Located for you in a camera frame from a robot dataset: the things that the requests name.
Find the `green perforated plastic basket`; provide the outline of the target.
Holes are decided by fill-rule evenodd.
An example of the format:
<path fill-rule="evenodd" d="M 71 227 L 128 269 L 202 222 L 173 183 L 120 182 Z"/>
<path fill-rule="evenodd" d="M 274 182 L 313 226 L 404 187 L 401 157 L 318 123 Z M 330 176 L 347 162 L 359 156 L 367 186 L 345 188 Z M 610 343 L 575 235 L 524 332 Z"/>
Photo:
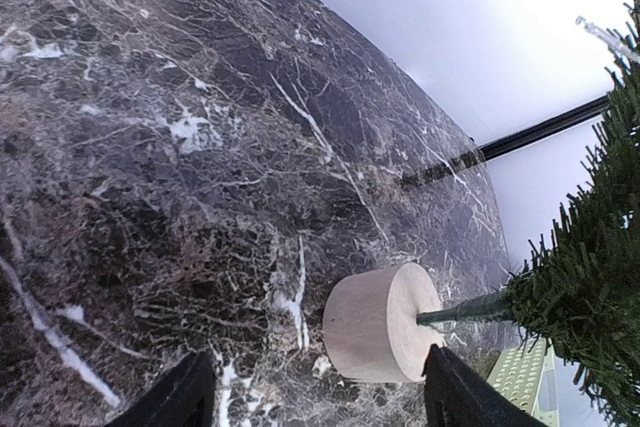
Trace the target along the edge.
<path fill-rule="evenodd" d="M 502 351 L 487 382 L 520 410 L 559 427 L 555 351 L 544 341 Z"/>

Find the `small green christmas tree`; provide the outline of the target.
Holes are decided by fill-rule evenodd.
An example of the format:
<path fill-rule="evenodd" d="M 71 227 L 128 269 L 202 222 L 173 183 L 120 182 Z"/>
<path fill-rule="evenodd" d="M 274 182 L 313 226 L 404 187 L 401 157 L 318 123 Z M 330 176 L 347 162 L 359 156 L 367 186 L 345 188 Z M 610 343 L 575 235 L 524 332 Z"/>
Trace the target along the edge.
<path fill-rule="evenodd" d="M 586 187 L 503 289 L 416 317 L 428 327 L 511 322 L 576 366 L 574 384 L 610 426 L 639 423 L 639 0 L 626 8 L 627 35 L 584 25 L 617 67 L 583 165 Z"/>

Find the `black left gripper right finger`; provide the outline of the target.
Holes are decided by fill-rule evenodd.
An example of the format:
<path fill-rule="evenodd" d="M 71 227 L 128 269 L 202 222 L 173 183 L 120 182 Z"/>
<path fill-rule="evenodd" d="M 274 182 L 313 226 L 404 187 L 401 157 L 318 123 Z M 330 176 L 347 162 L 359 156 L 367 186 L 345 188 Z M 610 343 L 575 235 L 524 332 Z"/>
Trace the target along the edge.
<path fill-rule="evenodd" d="M 432 344 L 424 363 L 429 427 L 543 427 L 446 347 Z"/>

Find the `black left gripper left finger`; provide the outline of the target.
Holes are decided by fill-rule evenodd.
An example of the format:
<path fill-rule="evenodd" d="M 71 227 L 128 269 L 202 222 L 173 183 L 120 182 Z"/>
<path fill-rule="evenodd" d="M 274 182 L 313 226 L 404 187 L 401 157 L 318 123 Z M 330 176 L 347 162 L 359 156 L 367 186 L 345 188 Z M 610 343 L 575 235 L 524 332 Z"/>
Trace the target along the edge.
<path fill-rule="evenodd" d="M 211 426 L 215 387 L 209 356 L 204 352 L 190 353 L 107 426 Z"/>

